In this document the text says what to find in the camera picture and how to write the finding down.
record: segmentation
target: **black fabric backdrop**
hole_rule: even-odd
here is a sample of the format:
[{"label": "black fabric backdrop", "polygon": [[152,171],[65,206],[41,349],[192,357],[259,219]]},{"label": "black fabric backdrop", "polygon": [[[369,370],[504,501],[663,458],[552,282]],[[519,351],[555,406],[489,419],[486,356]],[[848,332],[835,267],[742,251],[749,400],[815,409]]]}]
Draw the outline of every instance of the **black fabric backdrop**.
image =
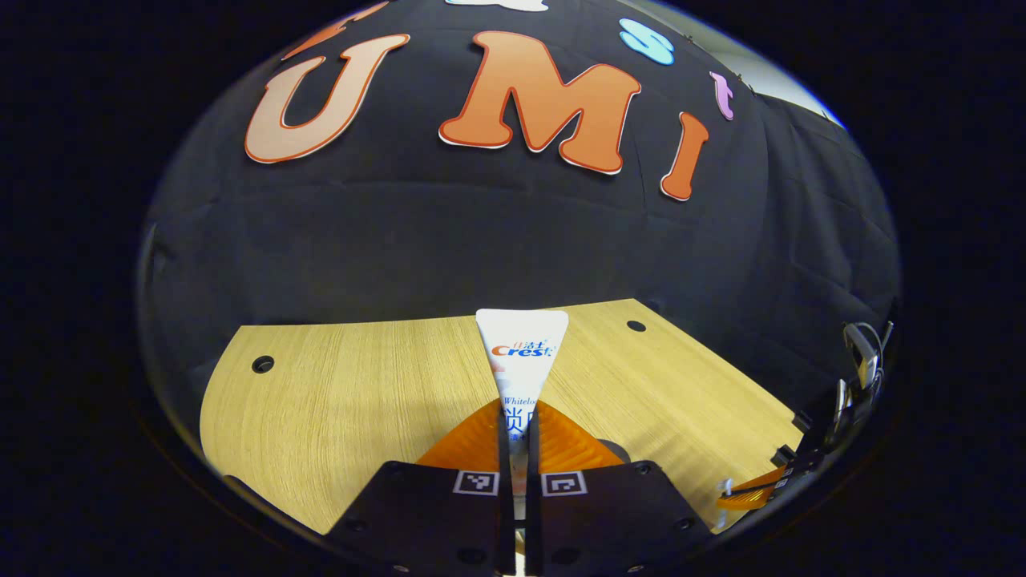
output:
[{"label": "black fabric backdrop", "polygon": [[[629,49],[621,17],[670,38],[676,62]],[[619,175],[559,157],[576,121],[529,152],[512,100],[507,147],[441,142],[439,125],[460,113],[480,65],[472,38],[483,30],[543,41],[564,81],[598,63],[638,79]],[[396,33],[411,39],[385,56],[341,137],[286,162],[246,157],[246,127],[272,76],[327,56],[286,111],[286,123],[302,123],[323,106],[339,53]],[[398,2],[279,62],[290,48],[200,119],[150,210],[143,307],[163,343],[167,400],[194,433],[206,381],[240,324],[637,298],[797,411],[853,376],[841,323],[880,326],[899,295],[883,192],[844,129],[754,94],[686,38],[619,2],[558,2],[546,12]],[[733,121],[716,107],[710,71],[729,79]],[[659,188],[681,111],[710,132],[685,203]]]},{"label": "black fabric backdrop", "polygon": [[[131,278],[176,141],[233,78],[343,4],[12,3],[7,573],[341,573],[255,536],[162,455],[176,436],[159,408],[139,413],[150,393]],[[895,209],[908,295],[884,441],[825,503],[715,574],[1016,574],[1022,507],[988,499],[1004,499],[995,479],[1023,436],[1008,350],[1022,308],[1010,258],[1022,252],[1022,35],[1009,26],[1021,3],[686,8],[795,71],[849,126]],[[158,426],[163,446],[146,436]]]}]

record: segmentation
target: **toothpaste tube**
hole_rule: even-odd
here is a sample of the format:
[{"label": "toothpaste tube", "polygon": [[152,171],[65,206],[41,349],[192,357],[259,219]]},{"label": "toothpaste tube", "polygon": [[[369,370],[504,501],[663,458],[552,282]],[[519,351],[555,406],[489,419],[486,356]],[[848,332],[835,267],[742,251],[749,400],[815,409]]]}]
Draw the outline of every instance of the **toothpaste tube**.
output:
[{"label": "toothpaste tube", "polygon": [[527,424],[563,342],[569,317],[563,311],[481,309],[477,329],[506,413],[513,476],[514,513],[524,517],[527,486]]}]

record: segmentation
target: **wooden table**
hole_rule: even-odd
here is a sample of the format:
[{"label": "wooden table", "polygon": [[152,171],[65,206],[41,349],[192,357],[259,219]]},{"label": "wooden table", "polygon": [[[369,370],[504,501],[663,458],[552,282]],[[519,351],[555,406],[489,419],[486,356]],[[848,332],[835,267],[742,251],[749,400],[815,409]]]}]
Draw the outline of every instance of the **wooden table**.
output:
[{"label": "wooden table", "polygon": [[[790,410],[637,301],[559,310],[569,329],[541,398],[659,463],[709,527],[717,482],[768,472],[779,447],[797,447]],[[262,355],[275,364],[256,374]],[[242,326],[207,386],[200,440],[222,474],[325,534],[384,461],[416,461],[497,394],[473,316]]]}]

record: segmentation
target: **blue letter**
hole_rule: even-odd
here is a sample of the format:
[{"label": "blue letter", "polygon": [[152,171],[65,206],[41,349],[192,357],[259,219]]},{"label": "blue letter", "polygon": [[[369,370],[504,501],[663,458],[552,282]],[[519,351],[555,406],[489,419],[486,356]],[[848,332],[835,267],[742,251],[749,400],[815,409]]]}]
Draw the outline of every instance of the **blue letter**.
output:
[{"label": "blue letter", "polygon": [[630,18],[620,18],[620,26],[627,31],[620,33],[620,39],[632,50],[662,65],[673,64],[673,44],[665,36]]}]

